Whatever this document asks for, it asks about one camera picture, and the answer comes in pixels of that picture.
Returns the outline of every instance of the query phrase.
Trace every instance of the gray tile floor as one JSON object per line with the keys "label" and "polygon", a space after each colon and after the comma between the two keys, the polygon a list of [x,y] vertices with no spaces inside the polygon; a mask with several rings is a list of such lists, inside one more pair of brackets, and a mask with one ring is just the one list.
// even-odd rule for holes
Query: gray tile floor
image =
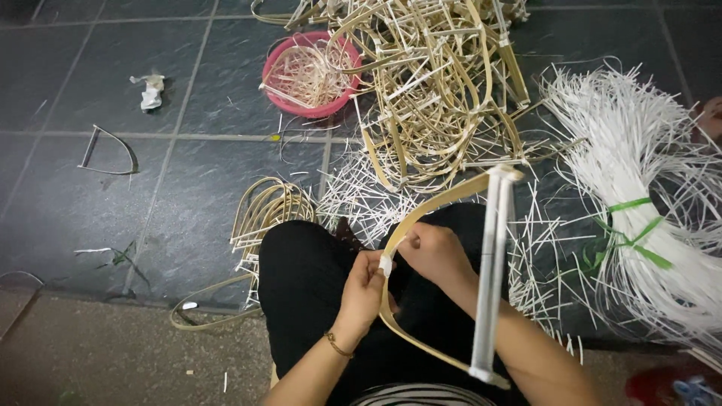
{"label": "gray tile floor", "polygon": [[[267,0],[261,13],[292,0]],[[722,93],[722,48],[714,0],[530,0],[531,17],[511,38],[528,86],[552,62],[618,56],[644,63],[644,77],[691,105]],[[227,239],[240,195],[256,176],[276,175],[318,191],[334,144],[353,136],[348,108],[269,140],[279,111],[258,91],[278,26],[257,22],[249,0],[47,0],[32,22],[0,23],[0,265],[44,278],[56,290],[104,300],[118,295],[171,303],[229,276],[237,258]],[[601,60],[569,65],[575,72]],[[163,106],[139,110],[143,85],[132,76],[164,74]],[[299,129],[305,119],[282,126]],[[92,125],[122,137],[140,173],[108,176],[76,168]],[[538,129],[538,116],[520,122]],[[91,165],[122,168],[124,151],[102,139]],[[308,172],[291,176],[291,173]],[[98,266],[103,254],[74,249],[131,242],[147,276]],[[206,298],[237,308],[246,287]],[[570,324],[583,337],[588,322]]]}

